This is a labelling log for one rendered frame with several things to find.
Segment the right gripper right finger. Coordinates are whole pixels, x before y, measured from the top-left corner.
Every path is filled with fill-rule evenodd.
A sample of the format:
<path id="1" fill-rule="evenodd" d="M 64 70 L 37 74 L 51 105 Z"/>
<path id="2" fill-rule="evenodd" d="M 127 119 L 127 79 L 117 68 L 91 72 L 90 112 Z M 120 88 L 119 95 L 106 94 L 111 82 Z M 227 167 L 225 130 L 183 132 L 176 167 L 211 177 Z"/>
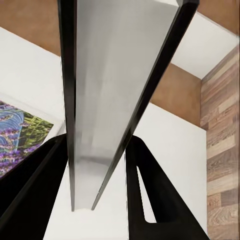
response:
<path id="1" fill-rule="evenodd" d="M 129 240 L 210 240 L 140 137 L 131 137 L 125 162 Z M 137 167 L 156 223 L 145 220 Z"/>

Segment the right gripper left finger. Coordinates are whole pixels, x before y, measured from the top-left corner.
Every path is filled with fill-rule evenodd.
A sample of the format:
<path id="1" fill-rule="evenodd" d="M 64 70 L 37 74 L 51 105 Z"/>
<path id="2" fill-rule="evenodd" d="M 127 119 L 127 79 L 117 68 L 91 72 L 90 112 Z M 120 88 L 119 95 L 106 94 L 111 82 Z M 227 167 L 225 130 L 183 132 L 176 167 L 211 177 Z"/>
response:
<path id="1" fill-rule="evenodd" d="M 64 133 L 0 177 L 0 240 L 44 239 L 67 162 Z"/>

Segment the hardback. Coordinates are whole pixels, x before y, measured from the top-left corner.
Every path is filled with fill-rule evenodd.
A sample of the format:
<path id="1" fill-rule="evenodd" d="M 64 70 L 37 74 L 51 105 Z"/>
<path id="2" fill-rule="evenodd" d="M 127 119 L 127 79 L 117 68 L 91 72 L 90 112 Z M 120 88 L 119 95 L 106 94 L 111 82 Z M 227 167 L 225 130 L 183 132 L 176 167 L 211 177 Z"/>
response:
<path id="1" fill-rule="evenodd" d="M 57 0 L 71 211 L 96 208 L 200 0 Z"/>

